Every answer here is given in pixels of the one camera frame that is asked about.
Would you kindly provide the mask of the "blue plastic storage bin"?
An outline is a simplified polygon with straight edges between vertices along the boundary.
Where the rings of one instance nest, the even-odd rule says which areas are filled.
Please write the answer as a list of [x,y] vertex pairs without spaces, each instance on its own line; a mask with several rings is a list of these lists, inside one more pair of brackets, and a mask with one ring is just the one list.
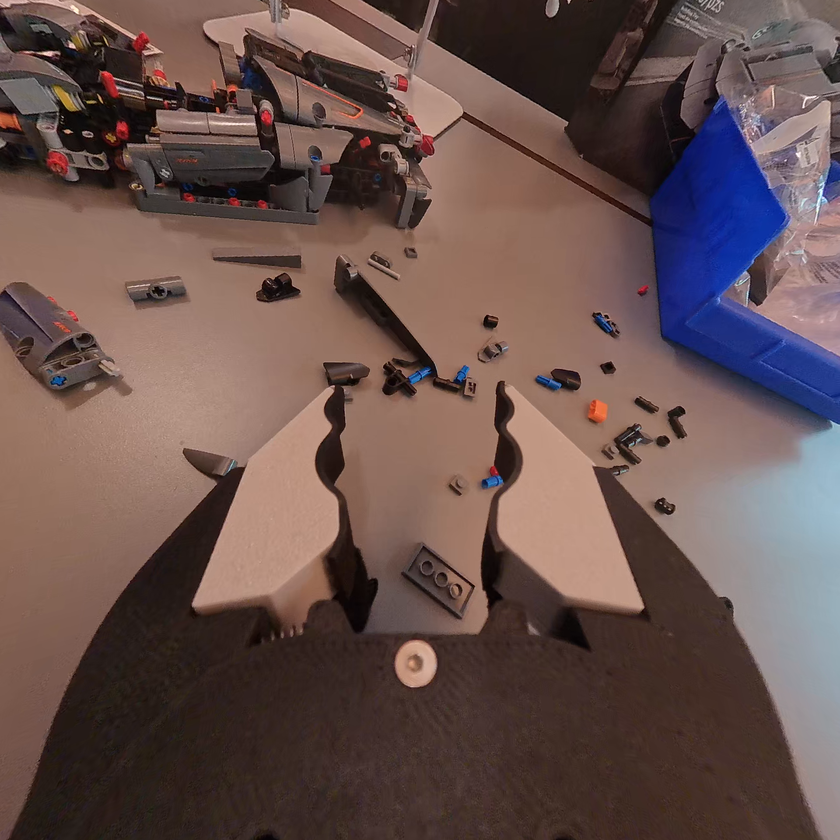
[[837,424],[837,354],[726,297],[788,216],[724,98],[650,212],[663,338]]

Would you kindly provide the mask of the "white book stand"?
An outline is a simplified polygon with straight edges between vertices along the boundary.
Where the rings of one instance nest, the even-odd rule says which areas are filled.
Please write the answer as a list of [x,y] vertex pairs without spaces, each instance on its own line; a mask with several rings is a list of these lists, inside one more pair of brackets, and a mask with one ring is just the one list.
[[420,2],[423,21],[418,31],[400,24],[368,2],[267,2],[269,10],[208,19],[204,36],[237,49],[249,31],[270,41],[285,41],[298,51],[315,51],[371,70],[383,70],[389,81],[402,74],[408,90],[397,97],[419,127],[434,138],[460,120],[464,110],[447,93],[422,78],[421,58],[427,51],[439,2]]

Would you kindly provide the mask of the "black lego connector blue pin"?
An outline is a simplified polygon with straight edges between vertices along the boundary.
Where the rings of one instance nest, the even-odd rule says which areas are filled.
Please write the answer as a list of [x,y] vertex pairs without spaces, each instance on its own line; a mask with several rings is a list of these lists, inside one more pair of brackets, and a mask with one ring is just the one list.
[[387,396],[402,393],[407,397],[414,397],[417,384],[437,373],[434,364],[426,360],[402,360],[392,358],[382,366],[384,382],[382,392]]

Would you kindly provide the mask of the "lego car model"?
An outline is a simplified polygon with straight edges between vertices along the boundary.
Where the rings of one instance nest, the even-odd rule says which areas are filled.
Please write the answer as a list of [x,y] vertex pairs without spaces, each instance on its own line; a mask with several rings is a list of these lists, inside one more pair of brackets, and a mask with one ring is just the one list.
[[247,28],[219,40],[221,86],[168,80],[145,33],[78,2],[2,2],[2,161],[64,182],[132,175],[144,212],[316,224],[326,202],[398,198],[414,229],[432,202],[434,153],[387,74]]

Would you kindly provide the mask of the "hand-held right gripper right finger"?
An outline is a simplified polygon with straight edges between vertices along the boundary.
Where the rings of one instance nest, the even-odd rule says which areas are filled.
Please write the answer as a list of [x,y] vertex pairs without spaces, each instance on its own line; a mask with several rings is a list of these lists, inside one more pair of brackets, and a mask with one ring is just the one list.
[[640,617],[638,589],[601,477],[513,385],[499,382],[494,466],[481,573],[489,600],[520,604],[533,634],[560,634],[572,613]]

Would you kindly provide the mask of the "dark grey holed lego plate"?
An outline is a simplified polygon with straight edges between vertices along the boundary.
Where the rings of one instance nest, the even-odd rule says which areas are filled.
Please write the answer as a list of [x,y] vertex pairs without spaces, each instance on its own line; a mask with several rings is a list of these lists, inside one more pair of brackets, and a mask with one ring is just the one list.
[[423,542],[416,546],[402,577],[458,620],[465,617],[476,591],[471,581]]

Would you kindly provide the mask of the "long dark grey lego beam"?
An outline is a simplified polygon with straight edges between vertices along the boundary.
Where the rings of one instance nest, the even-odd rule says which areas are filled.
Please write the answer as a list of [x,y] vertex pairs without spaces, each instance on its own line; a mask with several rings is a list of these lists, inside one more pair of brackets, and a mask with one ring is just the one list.
[[429,367],[433,375],[438,373],[434,358],[424,344],[346,255],[336,258],[333,285],[342,298],[355,301],[377,326],[389,332],[406,351],[411,352],[420,366]]

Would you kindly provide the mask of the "black lego set box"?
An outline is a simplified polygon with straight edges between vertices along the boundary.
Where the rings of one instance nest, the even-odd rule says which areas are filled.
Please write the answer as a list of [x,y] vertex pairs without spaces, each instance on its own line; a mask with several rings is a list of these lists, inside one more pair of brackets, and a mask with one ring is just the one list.
[[634,2],[566,132],[587,162],[652,196],[719,98],[776,86],[831,104],[839,2]]

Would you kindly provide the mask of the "dark grey lego fin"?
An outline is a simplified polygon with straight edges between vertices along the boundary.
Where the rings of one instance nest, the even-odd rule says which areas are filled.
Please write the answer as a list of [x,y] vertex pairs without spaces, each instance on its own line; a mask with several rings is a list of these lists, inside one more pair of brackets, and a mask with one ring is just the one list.
[[345,403],[354,401],[353,388],[371,372],[367,365],[360,362],[323,362],[322,366],[328,386],[338,387]]

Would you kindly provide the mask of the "dark grey lego wedge panel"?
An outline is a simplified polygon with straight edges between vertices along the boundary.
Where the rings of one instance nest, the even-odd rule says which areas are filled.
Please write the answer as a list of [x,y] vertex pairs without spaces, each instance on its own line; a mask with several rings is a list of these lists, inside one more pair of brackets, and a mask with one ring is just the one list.
[[65,391],[100,375],[122,375],[92,332],[26,282],[2,289],[1,330],[15,358],[51,391]]

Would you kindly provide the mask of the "scattered small lego pieces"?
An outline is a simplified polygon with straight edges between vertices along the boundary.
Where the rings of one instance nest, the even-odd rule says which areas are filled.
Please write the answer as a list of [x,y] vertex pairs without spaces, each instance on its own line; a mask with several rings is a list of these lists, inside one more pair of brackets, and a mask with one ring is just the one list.
[[[605,333],[612,335],[614,338],[618,338],[620,330],[608,314],[595,311],[592,314],[592,318]],[[473,396],[475,388],[472,385],[474,385],[474,382],[468,377],[468,373],[469,367],[464,365],[453,379],[448,380],[436,376],[433,379],[433,384],[448,392],[462,393],[464,397]],[[581,387],[580,375],[565,369],[554,369],[550,377],[537,375],[535,382],[549,388],[553,392],[562,389],[576,392]],[[607,418],[607,404],[599,400],[592,400],[587,410],[587,418],[594,424],[605,422]],[[614,440],[614,445],[606,446],[603,449],[603,453],[606,457],[613,459],[613,450],[616,450],[628,464],[638,465],[641,461],[633,452],[633,448],[641,444],[649,444],[652,440],[651,437],[646,436],[639,423],[632,424],[627,430],[617,435]],[[493,467],[490,470],[490,476],[481,481],[481,486],[487,489],[501,486],[502,483],[503,480],[497,468]],[[667,501],[665,498],[657,499],[654,503],[654,508],[665,515],[672,515],[676,511],[676,505]]]

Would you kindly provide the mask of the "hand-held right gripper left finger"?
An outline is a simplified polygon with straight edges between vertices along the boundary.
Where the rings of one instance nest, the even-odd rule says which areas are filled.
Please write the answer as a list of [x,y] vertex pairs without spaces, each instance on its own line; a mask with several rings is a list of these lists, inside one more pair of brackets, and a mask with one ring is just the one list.
[[377,580],[354,543],[344,469],[344,391],[331,386],[265,443],[244,468],[192,600],[199,615],[265,610],[297,631],[310,607],[334,601],[359,633]]

